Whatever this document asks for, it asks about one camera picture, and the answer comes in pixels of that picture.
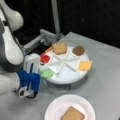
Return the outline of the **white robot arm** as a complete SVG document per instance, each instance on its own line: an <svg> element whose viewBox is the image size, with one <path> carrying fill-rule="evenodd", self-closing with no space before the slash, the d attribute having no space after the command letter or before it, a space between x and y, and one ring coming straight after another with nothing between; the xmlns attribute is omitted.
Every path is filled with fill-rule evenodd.
<svg viewBox="0 0 120 120"><path fill-rule="evenodd" d="M13 32L23 26L23 18L0 0L0 95L15 91L20 98L37 96L41 77L40 57L27 55Z"/></svg>

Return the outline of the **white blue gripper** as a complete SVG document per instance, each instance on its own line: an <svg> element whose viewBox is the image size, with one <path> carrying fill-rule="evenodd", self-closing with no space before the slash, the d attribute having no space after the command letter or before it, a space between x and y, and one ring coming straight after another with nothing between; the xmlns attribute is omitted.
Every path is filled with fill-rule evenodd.
<svg viewBox="0 0 120 120"><path fill-rule="evenodd" d="M17 72L20 79L18 94L20 98L28 97L33 99L37 96L41 76L39 75L40 56L38 54L30 54L25 56L23 69Z"/></svg>

